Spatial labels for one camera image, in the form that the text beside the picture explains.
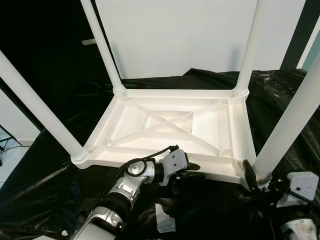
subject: black cable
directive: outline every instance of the black cable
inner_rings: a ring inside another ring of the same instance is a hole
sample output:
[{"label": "black cable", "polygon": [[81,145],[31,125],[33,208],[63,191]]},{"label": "black cable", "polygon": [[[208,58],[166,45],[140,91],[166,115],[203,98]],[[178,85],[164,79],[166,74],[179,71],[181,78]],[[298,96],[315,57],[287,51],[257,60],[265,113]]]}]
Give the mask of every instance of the black cable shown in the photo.
[{"label": "black cable", "polygon": [[8,142],[9,142],[9,140],[7,140],[7,141],[5,142],[5,145],[4,145],[3,149],[5,149],[5,148],[6,148],[6,146],[7,146]]},{"label": "black cable", "polygon": [[10,148],[5,149],[5,150],[3,150],[3,151],[0,151],[0,154],[3,154],[4,152],[9,151],[9,150],[11,150],[11,149],[15,149],[15,148],[30,148],[30,147],[31,147],[31,146],[13,146],[13,147],[10,147]]},{"label": "black cable", "polygon": [[[123,174],[123,171],[126,171],[127,168],[131,165],[131,164],[135,164],[137,162],[145,162],[146,160],[149,160],[155,156],[158,156],[160,154],[163,154],[164,152],[170,150],[171,152],[172,151],[175,151],[179,148],[178,145],[176,146],[168,146],[166,147],[165,149],[161,150],[161,151],[158,151],[156,153],[153,153],[149,156],[145,156],[143,158],[134,158],[134,159],[131,159],[130,161],[127,161],[126,163],[124,163],[123,165],[121,165],[114,173],[114,175],[112,176],[112,180],[109,184],[106,184],[105,185],[105,188],[103,189],[102,191],[102,194],[101,194],[101,197],[99,199],[99,201],[97,201],[97,203],[94,205],[93,209],[95,209],[99,203],[101,203],[101,201],[104,199],[105,195],[109,193],[109,191],[111,190],[111,188],[114,186],[114,184],[116,183],[116,181],[118,181],[118,179],[120,178],[120,175]],[[141,173],[138,173],[138,174],[133,174],[132,177],[138,177],[140,175],[142,175],[144,173],[144,171],[146,170],[147,168],[147,164],[145,164],[144,166],[144,170],[141,171]]]},{"label": "black cable", "polygon": [[318,211],[318,214],[319,214],[319,216],[320,216],[320,208],[319,208],[316,204],[314,204],[313,201],[309,200],[308,198],[305,198],[304,196],[301,196],[300,194],[292,191],[291,189],[288,189],[287,192],[288,192],[290,195],[292,195],[292,196],[294,196],[294,197],[296,197],[296,198],[298,198],[298,199],[300,199],[300,200],[303,200],[303,201],[305,201],[306,203],[308,203],[308,204],[310,204],[311,206],[313,206],[313,207]]},{"label": "black cable", "polygon": [[141,172],[139,172],[139,173],[137,173],[137,174],[133,174],[133,173],[129,172],[129,167],[130,167],[130,166],[128,166],[128,167],[125,169],[125,173],[128,174],[130,177],[139,177],[139,176],[141,176],[142,174],[144,174],[144,172],[145,172],[146,169],[147,169],[147,161],[146,161],[146,160],[140,160],[139,162],[142,162],[142,163],[144,164],[143,169],[142,169]]}]

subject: white plastic part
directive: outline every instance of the white plastic part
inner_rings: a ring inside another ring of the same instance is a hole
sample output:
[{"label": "white plastic part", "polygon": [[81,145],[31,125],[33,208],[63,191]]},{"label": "white plastic part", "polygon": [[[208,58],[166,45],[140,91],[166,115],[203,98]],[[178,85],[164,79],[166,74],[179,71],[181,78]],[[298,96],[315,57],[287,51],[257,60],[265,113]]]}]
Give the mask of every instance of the white plastic part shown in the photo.
[{"label": "white plastic part", "polygon": [[[290,190],[310,201],[313,201],[316,195],[319,177],[311,171],[290,172],[287,176],[290,181]],[[278,201],[276,207],[288,207],[306,205],[307,202],[285,193]]]},{"label": "white plastic part", "polygon": [[84,9],[86,18],[88,19],[90,28],[92,30],[94,39],[99,48],[102,60],[104,62],[105,68],[108,72],[109,78],[113,86],[113,93],[115,95],[123,95],[126,91],[125,87],[122,85],[120,77],[117,72],[115,63],[111,57],[108,45],[106,43],[103,32],[101,31],[95,10],[92,6],[91,0],[81,0],[82,7]]},{"label": "white plastic part", "polygon": [[88,155],[89,151],[78,143],[1,51],[0,77],[64,147],[73,161],[82,160]]},{"label": "white plastic part", "polygon": [[[119,167],[170,145],[188,153],[208,179],[243,182],[238,163],[256,154],[244,96],[232,90],[127,89],[114,96],[85,147],[91,154],[74,162]],[[156,157],[163,158],[164,153]]]},{"label": "white plastic part", "polygon": [[233,89],[233,94],[235,96],[247,96],[249,94],[248,85],[258,50],[260,32],[262,30],[262,13],[268,7],[268,1],[269,0],[257,0],[256,2],[253,21],[248,42],[246,44],[238,81]]},{"label": "white plastic part", "polygon": [[89,223],[75,240],[114,240],[116,236],[101,227]]},{"label": "white plastic part", "polygon": [[253,169],[257,180],[269,180],[272,171],[320,105],[320,53],[259,153]]}]

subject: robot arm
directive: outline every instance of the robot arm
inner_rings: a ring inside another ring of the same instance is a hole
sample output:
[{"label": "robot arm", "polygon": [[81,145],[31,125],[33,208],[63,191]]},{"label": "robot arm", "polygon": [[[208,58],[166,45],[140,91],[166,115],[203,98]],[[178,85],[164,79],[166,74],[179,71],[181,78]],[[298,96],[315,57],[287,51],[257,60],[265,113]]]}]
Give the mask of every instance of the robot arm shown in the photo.
[{"label": "robot arm", "polygon": [[104,206],[96,207],[71,239],[115,239],[112,233],[124,229],[142,184],[159,183],[160,186],[166,186],[172,175],[190,168],[187,154],[178,146],[166,149],[171,152],[158,163],[150,157],[130,161],[133,163],[125,168],[124,175],[108,192]]}]

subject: white wall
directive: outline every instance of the white wall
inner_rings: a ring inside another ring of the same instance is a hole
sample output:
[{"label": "white wall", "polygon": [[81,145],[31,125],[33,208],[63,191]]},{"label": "white wall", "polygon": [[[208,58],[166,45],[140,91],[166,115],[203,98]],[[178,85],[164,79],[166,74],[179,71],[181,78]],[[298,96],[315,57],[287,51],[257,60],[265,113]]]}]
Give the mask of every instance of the white wall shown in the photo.
[{"label": "white wall", "polygon": [[40,131],[0,90],[0,125],[11,133],[19,143],[29,146]]},{"label": "white wall", "polygon": [[[264,0],[256,70],[279,69],[305,0]],[[256,0],[96,0],[121,78],[239,71]]]}]

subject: black plastic sheet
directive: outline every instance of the black plastic sheet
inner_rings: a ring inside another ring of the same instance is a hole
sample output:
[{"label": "black plastic sheet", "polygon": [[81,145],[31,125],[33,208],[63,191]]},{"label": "black plastic sheet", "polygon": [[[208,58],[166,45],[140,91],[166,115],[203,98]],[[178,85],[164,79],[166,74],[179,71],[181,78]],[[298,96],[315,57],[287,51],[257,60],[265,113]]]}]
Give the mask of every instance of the black plastic sheet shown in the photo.
[{"label": "black plastic sheet", "polygon": [[[129,89],[232,89],[238,72],[191,69],[184,76],[128,79]],[[302,82],[303,70],[254,71],[246,101],[254,147],[258,154]],[[59,117],[84,144],[113,97],[111,84],[85,81]],[[320,173],[320,111],[275,169],[274,178],[290,171]],[[102,195],[115,168],[78,169],[68,153],[43,130],[0,189],[0,240],[31,240],[43,234],[64,239],[80,213],[87,213]],[[175,218],[176,232],[159,234],[155,203]],[[256,200],[242,186],[212,180],[185,182],[179,195],[170,187],[144,185],[121,239],[271,239],[266,226],[249,221]]]}]

